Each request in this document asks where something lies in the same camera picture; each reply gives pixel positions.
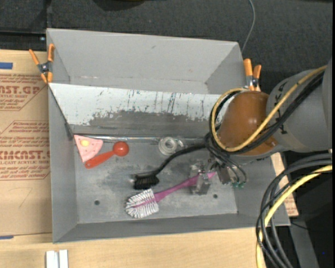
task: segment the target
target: spoon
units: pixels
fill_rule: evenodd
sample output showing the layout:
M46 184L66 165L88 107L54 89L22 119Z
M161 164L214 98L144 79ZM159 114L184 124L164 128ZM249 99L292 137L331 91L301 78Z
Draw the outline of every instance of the spoon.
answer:
M117 155L119 157L124 157L129 153L129 146L125 142L117 142L113 145L113 150L109 152L102 153L96 157L93 157L92 159L85 162L84 166L87 169L94 168L101 163L107 161L110 157Z

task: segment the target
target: pink sponge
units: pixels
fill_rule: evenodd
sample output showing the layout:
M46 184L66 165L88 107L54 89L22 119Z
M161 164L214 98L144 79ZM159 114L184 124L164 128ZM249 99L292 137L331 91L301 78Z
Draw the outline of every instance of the pink sponge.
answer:
M74 135L82 162L93 158L103 146L103 140Z

